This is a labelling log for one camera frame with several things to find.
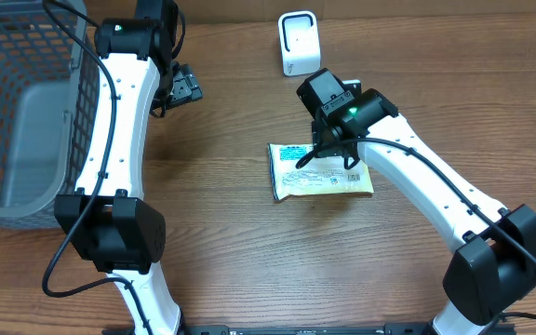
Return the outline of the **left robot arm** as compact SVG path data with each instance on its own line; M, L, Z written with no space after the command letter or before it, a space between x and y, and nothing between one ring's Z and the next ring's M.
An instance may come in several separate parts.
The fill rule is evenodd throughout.
M185 18L173 1L140 1L131 19L105 19L95 46L74 41L99 67L91 143L71 194L59 194L54 216L66 234L47 266L42 290L63 298L115 284L130 312L131 334L183 334L185 317L172 299L161 258L164 216L144 202L143 151L150 117L199 101L203 93L189 65L176 61ZM103 279L66 291L48 283L62 253L73 246Z

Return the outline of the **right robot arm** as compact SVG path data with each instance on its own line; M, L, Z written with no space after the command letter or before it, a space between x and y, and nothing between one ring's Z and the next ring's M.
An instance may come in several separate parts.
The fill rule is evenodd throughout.
M426 334L484 334L536 288L536 213L509 209L461 177L415 133L381 92L343 82L328 69L297 95L318 141L299 162L338 151L345 168L363 162L391 181L432 223L452 258L443 278L449 299Z

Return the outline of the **cream snack bag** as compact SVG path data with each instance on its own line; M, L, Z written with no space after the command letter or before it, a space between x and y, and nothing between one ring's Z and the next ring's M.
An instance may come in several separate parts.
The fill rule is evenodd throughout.
M363 162L345 169L342 157L327 156L296 168L298 161L312 149L311 144L268 144L269 172L276 201L289 196L374 192L369 168Z

